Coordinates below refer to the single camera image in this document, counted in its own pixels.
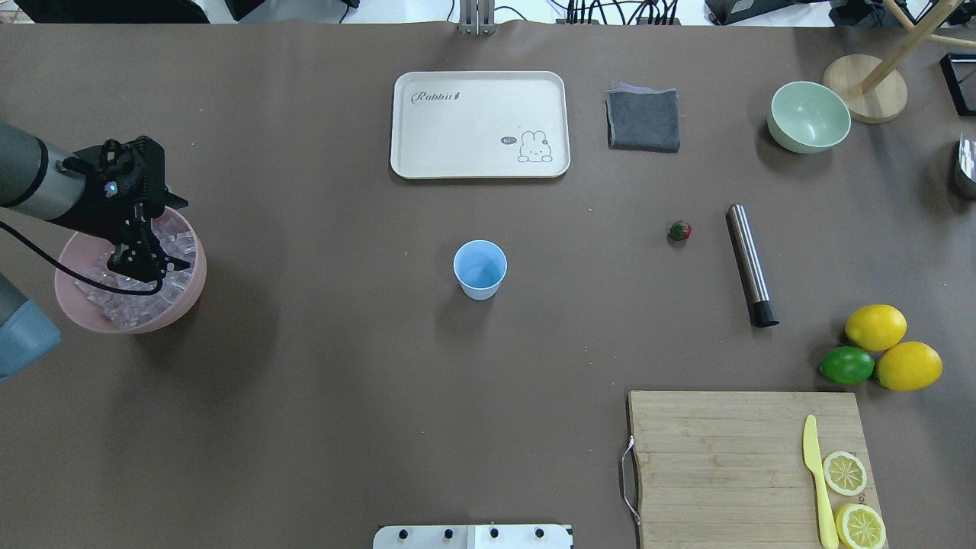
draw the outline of lemon slice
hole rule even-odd
[[[827,486],[842,495],[857,495],[868,485],[868,472],[854,454],[836,451],[824,459]]]
[[[835,522],[840,541],[850,549],[881,549],[887,539],[881,516],[867,505],[841,505]]]

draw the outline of lime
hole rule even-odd
[[[820,362],[820,373],[840,385],[854,385],[871,377],[874,359],[857,347],[838,347]]]
[[[837,537],[850,549],[881,549],[887,534],[881,516],[867,505],[847,503],[837,509]]]
[[[908,323],[902,312],[890,305],[868,305],[847,319],[844,333],[851,343],[865,351],[890,349],[905,337]]]
[[[893,391],[914,391],[935,383],[942,375],[942,359],[934,349],[906,341],[888,349],[877,360],[874,376]]]
[[[836,451],[824,458],[824,480],[841,495],[857,495],[868,485],[868,472],[856,455]]]

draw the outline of bunny illustration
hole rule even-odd
[[[518,151],[519,162],[552,162],[552,149],[546,140],[546,132],[525,132],[522,147]]]

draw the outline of cutting board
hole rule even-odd
[[[864,503],[884,518],[852,394],[633,391],[629,407],[642,549],[819,548],[808,414],[821,457],[848,451],[868,471],[858,496],[828,488],[832,509]]]

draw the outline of cable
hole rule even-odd
[[[617,12],[620,13],[620,23],[623,23],[624,22],[624,8],[621,8],[620,7],[620,2],[617,2],[617,0],[614,0],[613,5],[617,7]]]
[[[593,11],[593,4],[596,4],[596,7],[600,9],[600,18],[603,20],[603,24],[609,24],[609,23],[607,23],[607,14],[606,14],[606,12],[603,11],[603,4],[601,4],[599,2],[599,0],[593,0],[592,4],[590,4],[590,12],[591,13]]]
[[[647,10],[647,24],[654,24],[655,15],[658,13],[658,5],[656,2],[652,3],[650,0],[640,8],[640,15],[637,16],[637,24],[640,24],[640,18],[644,17],[644,9],[646,8],[649,8]]]
[[[662,8],[661,11],[658,12],[658,16],[654,18],[654,24],[668,24],[668,12],[671,10],[671,4],[668,3],[668,0],[661,0],[661,4],[664,6],[664,8]]]
[[[915,24],[918,24],[918,22],[921,21],[922,18],[924,18],[925,16],[927,16],[928,13],[931,12],[932,11],[932,8],[934,8],[934,7],[935,7],[935,2],[933,2],[932,0],[928,0],[928,4],[926,4],[925,7],[922,8],[922,10],[918,13],[918,17],[915,18],[914,23]]]
[[[641,0],[640,2],[637,3],[640,4],[640,6],[636,10],[634,10],[632,14],[630,14],[630,19],[628,19],[627,22],[624,24],[631,24],[634,19],[637,19],[637,24],[640,24],[640,13],[644,11],[648,3],[647,0]]]
[[[498,8],[495,8],[495,11],[496,12],[499,11],[499,10],[512,10],[513,12],[515,12],[515,14],[517,16],[521,17],[523,21],[529,21],[529,20],[525,19],[525,16],[523,16],[520,13],[518,13],[518,10],[514,9],[512,6],[499,6]]]
[[[14,238],[16,238],[17,240],[19,240],[23,245],[27,246],[34,253],[36,253],[37,255],[41,256],[44,259],[44,261],[50,263],[51,265],[54,265],[62,273],[66,274],[66,275],[69,275],[69,276],[71,276],[73,278],[76,278],[78,280],[81,280],[82,282],[85,282],[86,284],[88,284],[90,286],[95,286],[99,290],[104,290],[106,292],[111,292],[111,293],[115,293],[115,294],[122,294],[122,295],[156,295],[157,293],[159,293],[160,290],[163,289],[163,279],[162,278],[159,278],[159,279],[156,280],[156,287],[153,288],[153,289],[151,289],[151,290],[123,290],[122,288],[113,288],[111,286],[106,286],[105,284],[102,284],[101,282],[95,282],[94,280],[91,280],[90,278],[87,278],[86,276],[82,276],[81,274],[78,274],[75,271],[72,271],[68,267],[65,267],[57,259],[51,257],[50,255],[48,255],[47,252],[45,252],[44,250],[42,250],[41,248],[39,248],[37,246],[37,244],[31,242],[26,236],[24,236],[23,234],[20,234],[19,232],[17,232],[16,229],[14,229],[13,227],[7,225],[6,223],[4,223],[2,221],[0,221],[0,229],[3,229],[4,231],[9,232]]]

